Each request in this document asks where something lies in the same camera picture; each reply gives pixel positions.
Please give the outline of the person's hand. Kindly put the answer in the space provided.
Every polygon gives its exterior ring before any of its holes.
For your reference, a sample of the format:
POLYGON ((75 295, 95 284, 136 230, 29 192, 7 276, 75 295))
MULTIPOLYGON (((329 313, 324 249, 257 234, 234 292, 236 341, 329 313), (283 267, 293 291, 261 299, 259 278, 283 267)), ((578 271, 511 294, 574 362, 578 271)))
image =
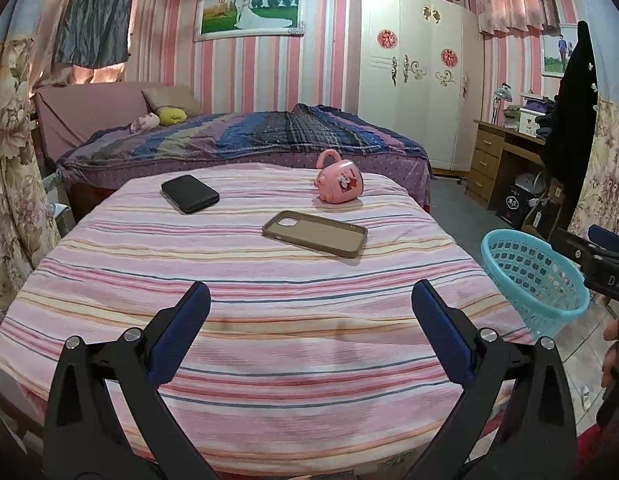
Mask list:
POLYGON ((619 320, 614 320, 603 331, 603 340, 611 342, 610 348, 605 352, 602 362, 602 388, 611 388, 619 378, 619 366, 617 361, 617 343, 619 342, 619 320))

